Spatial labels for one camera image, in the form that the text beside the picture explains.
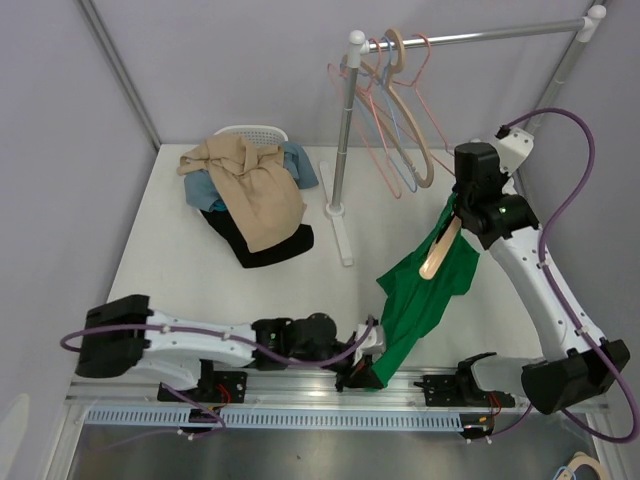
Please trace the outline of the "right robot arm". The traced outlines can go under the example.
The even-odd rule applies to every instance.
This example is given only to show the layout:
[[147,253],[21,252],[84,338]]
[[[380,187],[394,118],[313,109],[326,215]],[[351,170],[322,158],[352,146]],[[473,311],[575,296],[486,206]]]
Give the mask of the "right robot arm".
[[528,202],[505,192],[507,175],[489,143],[454,149],[452,213],[419,269],[432,280],[453,257],[453,243],[467,230],[479,240],[511,281],[540,342],[539,359],[481,354],[466,360],[455,392],[466,404],[480,403],[491,391],[523,396],[549,415],[606,393],[630,360],[621,340],[609,340],[580,307],[546,249],[543,232]]

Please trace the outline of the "teal t shirt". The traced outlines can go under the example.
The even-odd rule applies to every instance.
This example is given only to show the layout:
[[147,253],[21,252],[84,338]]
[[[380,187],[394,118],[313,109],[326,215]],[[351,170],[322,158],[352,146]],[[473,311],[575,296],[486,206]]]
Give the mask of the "teal t shirt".
[[224,212],[227,211],[227,206],[221,199],[218,199],[212,204],[210,211]]

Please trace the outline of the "light blue wire hanger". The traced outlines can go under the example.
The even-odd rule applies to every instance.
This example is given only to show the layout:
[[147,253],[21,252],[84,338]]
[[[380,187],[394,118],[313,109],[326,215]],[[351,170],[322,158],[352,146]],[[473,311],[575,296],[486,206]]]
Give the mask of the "light blue wire hanger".
[[[395,63],[392,62],[392,53],[389,53],[387,63],[384,65],[382,72],[378,72],[378,68],[382,63],[382,47],[377,40],[373,40],[374,52],[378,55],[376,66],[372,67],[364,60],[360,61],[360,74],[366,76],[369,82],[371,80],[375,82],[370,89],[370,95],[375,102],[376,111],[374,112],[373,106],[368,106],[367,108],[371,113],[377,113],[383,133],[386,136],[386,145],[389,153],[400,172],[400,180],[405,183],[411,193],[416,193],[419,188],[427,188],[431,185],[433,165],[428,146],[420,128],[402,98],[393,88],[393,75],[400,73],[404,69],[405,50],[401,45],[402,38],[396,30],[390,29],[386,32],[384,39],[390,49],[393,46],[398,48]],[[408,139],[413,140],[424,154],[427,166],[425,177],[419,175],[413,160],[404,150],[400,132],[403,132]]]

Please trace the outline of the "black t shirt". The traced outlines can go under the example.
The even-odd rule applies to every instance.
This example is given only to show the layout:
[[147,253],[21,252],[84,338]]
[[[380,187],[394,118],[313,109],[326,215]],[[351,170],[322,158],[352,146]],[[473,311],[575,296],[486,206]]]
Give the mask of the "black t shirt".
[[301,224],[296,232],[270,248],[250,252],[240,230],[228,211],[200,211],[209,226],[231,247],[235,257],[245,269],[255,269],[278,264],[302,255],[314,246],[314,232],[310,225]]

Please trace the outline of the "green t shirt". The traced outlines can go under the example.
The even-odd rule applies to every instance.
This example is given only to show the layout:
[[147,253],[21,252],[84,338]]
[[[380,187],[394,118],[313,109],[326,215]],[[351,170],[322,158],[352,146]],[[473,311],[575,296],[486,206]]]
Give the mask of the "green t shirt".
[[418,340],[440,323],[451,298],[466,294],[471,287],[479,253],[460,234],[433,279],[425,280],[419,274],[438,233],[453,215],[455,199],[455,194],[449,196],[437,223],[422,243],[377,279],[387,295],[381,318],[386,350],[371,370],[382,388],[388,385]]

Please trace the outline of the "grey blue t shirt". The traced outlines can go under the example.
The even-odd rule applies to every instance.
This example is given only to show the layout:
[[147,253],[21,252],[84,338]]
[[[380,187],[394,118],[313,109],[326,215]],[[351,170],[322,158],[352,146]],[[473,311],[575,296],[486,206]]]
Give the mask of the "grey blue t shirt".
[[[301,190],[318,186],[319,180],[303,147],[291,141],[282,143],[280,147],[284,153],[284,168],[297,186]],[[186,203],[205,212],[211,212],[212,204],[218,199],[222,200],[210,175],[203,170],[185,175],[184,190]]]

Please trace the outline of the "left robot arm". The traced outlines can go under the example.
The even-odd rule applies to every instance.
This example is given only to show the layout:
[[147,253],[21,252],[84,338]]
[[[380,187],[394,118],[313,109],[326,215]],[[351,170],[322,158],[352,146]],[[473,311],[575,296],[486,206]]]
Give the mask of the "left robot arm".
[[207,403],[243,400],[216,365],[258,371],[325,369],[335,373],[337,391],[383,386],[373,363],[385,350],[385,337],[373,318],[341,342],[334,320],[324,313],[206,325],[154,310],[149,302],[148,296],[133,294],[87,312],[84,329],[75,335],[81,341],[74,349],[77,376],[136,374],[159,383],[161,401],[185,395]]

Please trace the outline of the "beige t shirt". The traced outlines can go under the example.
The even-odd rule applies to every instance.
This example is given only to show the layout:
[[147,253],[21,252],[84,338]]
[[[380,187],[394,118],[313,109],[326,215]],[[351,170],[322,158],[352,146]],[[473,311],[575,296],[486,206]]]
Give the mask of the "beige t shirt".
[[199,170],[210,175],[250,252],[281,243],[301,225],[306,204],[279,145],[257,147],[242,136],[214,135],[179,159],[183,178]]

